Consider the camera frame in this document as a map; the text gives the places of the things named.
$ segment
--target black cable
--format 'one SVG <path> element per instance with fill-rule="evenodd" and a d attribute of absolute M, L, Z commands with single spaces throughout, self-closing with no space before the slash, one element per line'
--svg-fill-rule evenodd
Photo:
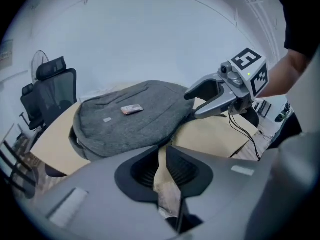
<path fill-rule="evenodd" d="M 265 135 L 265 134 L 262 132 L 262 130 L 259 130 L 258 133 L 260 133 L 260 134 L 262 135 L 262 137 L 263 137 L 266 141 L 271 141 L 271 140 L 272 140 L 272 137 Z"/>
<path fill-rule="evenodd" d="M 231 119 L 231 115 L 230 115 L 230 113 L 229 113 L 229 124 L 230 124 L 231 128 L 233 128 L 233 129 L 236 130 L 237 132 L 241 133 L 242 135 L 246 136 L 249 140 L 252 141 L 252 143 L 253 143 L 253 145 L 254 145 L 254 149 L 255 149 L 255 155 L 256 155 L 258 161 L 260 161 L 261 158 L 260 158 L 260 156 L 259 156 L 258 149 L 257 149 L 257 146 L 256 146 L 256 143 L 255 143 L 254 139 L 250 136 L 250 134 L 249 134 L 245 129 L 243 129 L 242 127 L 240 127 L 240 125 L 237 124 L 237 122 L 236 122 L 236 120 L 235 120 L 235 118 L 234 118 L 233 115 L 232 115 L 232 118 L 233 118 L 233 120 Z M 235 129 L 235 128 L 231 125 L 231 123 L 232 123 L 235 127 L 237 127 L 238 129 L 240 129 L 241 131 L 243 131 L 245 134 L 242 133 L 242 132 L 240 132 L 239 130 Z"/>

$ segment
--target floor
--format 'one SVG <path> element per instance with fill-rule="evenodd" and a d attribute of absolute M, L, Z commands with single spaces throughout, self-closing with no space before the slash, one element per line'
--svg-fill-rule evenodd
<path fill-rule="evenodd" d="M 255 141 L 257 146 L 257 151 L 261 156 L 264 151 L 269 147 L 271 144 L 271 139 L 275 135 L 275 133 L 279 130 L 280 125 L 266 118 L 259 117 L 260 123 L 258 126 L 258 133 L 254 135 L 252 138 Z M 18 150 L 18 154 L 21 155 L 23 149 Z M 233 156 L 234 159 L 243 159 L 243 160 L 253 160 L 256 161 L 256 153 L 254 145 L 251 141 L 248 143 L 236 154 Z M 23 159 L 26 164 L 29 166 L 36 168 L 39 175 L 38 184 L 36 186 L 35 195 L 32 199 L 29 200 L 31 204 L 35 204 L 40 196 L 46 193 L 49 189 L 51 189 L 54 185 L 60 183 L 67 177 L 61 178 L 53 178 L 49 177 L 45 172 L 45 164 L 40 161 L 38 158 L 33 156 L 31 153 L 27 153 Z M 166 161 L 165 154 L 159 154 L 159 164 L 163 164 Z M 19 167 L 21 171 L 26 172 L 23 167 Z M 160 210 L 160 213 L 163 217 L 172 217 L 178 215 L 178 207 L 179 207 L 179 200 L 180 200 L 180 191 L 177 185 L 174 183 L 171 175 L 169 172 L 167 173 L 167 180 L 165 182 L 162 180 L 161 184 L 156 183 L 156 177 L 154 182 L 154 191 L 159 194 L 159 206 L 163 209 Z M 19 185 L 22 185 L 22 179 L 20 177 L 14 176 L 13 180 L 16 181 Z M 17 190 L 14 189 L 14 193 L 19 198 L 25 198 L 25 195 Z"/>

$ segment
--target white wall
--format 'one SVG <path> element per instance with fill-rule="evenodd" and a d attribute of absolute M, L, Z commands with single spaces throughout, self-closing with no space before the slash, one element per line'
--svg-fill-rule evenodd
<path fill-rule="evenodd" d="M 222 0 L 59 1 L 68 9 L 52 13 L 50 23 L 44 8 L 49 13 L 57 5 L 37 7 L 33 50 L 49 59 L 64 56 L 77 70 L 78 95 L 122 81 L 189 86 L 244 47 L 265 53 L 247 26 L 236 29 L 234 12 Z"/>
<path fill-rule="evenodd" d="M 287 54 L 287 49 L 284 48 L 287 24 L 285 21 L 283 5 L 280 3 L 279 0 L 258 1 L 261 1 L 260 5 L 263 7 L 265 13 L 268 15 L 269 24 L 273 31 L 273 35 L 279 51 L 278 59 L 281 59 Z"/>
<path fill-rule="evenodd" d="M 13 123 L 19 124 L 23 131 L 31 136 L 26 123 L 19 115 L 26 111 L 20 101 L 22 88 L 32 82 L 30 49 L 32 21 L 30 12 L 24 7 L 11 23 L 3 40 L 13 39 L 12 66 L 0 71 L 0 135 L 8 130 Z"/>
<path fill-rule="evenodd" d="M 37 50 L 50 60 L 64 56 L 76 69 L 79 97 L 123 81 L 190 86 L 244 47 L 272 64 L 273 39 L 265 30 L 246 0 L 29 0 L 6 35 L 13 38 L 13 65 L 0 71 L 0 122 L 18 122 L 32 134 L 19 118 L 20 97 Z M 275 110 L 283 104 L 273 102 Z"/>

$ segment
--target table top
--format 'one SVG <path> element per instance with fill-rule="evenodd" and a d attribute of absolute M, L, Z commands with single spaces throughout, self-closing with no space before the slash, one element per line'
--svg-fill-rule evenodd
<path fill-rule="evenodd" d="M 196 99 L 194 108 L 203 103 L 203 100 Z M 75 152 L 69 141 L 74 115 L 79 106 L 80 102 L 75 103 L 57 118 L 31 149 L 34 156 L 66 175 L 90 163 Z M 175 133 L 172 144 L 216 156 L 231 156 L 249 139 L 232 129 L 228 114 L 225 115 L 226 118 L 212 116 L 182 125 Z M 257 133 L 258 129 L 242 116 L 236 115 L 234 118 L 251 136 Z"/>
<path fill-rule="evenodd" d="M 60 115 L 31 149 L 31 153 L 42 162 L 66 175 L 90 163 L 75 152 L 69 141 L 70 129 L 79 106 L 77 102 Z"/>

